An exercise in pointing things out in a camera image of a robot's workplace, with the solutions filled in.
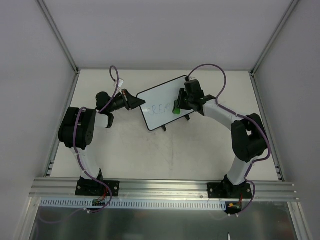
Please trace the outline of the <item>small black-framed whiteboard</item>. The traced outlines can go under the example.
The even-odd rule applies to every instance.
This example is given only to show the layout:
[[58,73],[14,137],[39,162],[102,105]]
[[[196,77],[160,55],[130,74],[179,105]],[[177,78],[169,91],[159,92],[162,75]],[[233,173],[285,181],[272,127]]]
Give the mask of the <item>small black-framed whiteboard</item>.
[[149,131],[162,128],[193,113],[193,110],[182,109],[174,114],[174,102],[178,99],[180,89],[185,87],[185,78],[186,76],[182,75],[136,95],[145,101],[139,108]]

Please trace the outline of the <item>green whiteboard eraser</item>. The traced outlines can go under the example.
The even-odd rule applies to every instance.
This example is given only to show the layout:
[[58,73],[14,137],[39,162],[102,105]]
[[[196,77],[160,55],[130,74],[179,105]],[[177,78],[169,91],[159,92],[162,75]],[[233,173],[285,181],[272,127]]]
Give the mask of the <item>green whiteboard eraser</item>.
[[179,105],[178,105],[178,101],[176,100],[173,104],[173,110],[172,110],[172,113],[174,115],[180,115],[181,114],[181,110],[179,108]]

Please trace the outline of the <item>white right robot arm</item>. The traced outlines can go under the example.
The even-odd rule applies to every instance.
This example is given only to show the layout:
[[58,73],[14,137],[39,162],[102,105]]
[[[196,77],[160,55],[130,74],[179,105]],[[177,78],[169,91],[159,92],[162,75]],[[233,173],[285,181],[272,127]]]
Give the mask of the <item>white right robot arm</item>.
[[174,109],[192,110],[230,130],[235,157],[223,180],[208,190],[208,197],[237,199],[244,195],[249,188],[247,176],[254,161],[269,147],[260,116],[256,113],[241,115],[219,104],[216,97],[204,94],[198,80],[188,77],[184,87],[179,89]]

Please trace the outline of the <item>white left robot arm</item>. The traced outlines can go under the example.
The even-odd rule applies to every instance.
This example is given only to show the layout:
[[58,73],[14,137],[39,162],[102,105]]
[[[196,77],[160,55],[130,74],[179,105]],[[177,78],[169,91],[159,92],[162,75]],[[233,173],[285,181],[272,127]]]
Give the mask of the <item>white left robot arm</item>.
[[94,138],[95,129],[109,129],[114,122],[113,112],[122,108],[134,110],[146,101],[131,95],[126,89],[109,96],[99,92],[96,108],[69,107],[58,131],[58,139],[74,154],[80,168],[78,188],[88,189],[93,195],[104,191],[105,184],[101,168],[89,154],[89,145]]

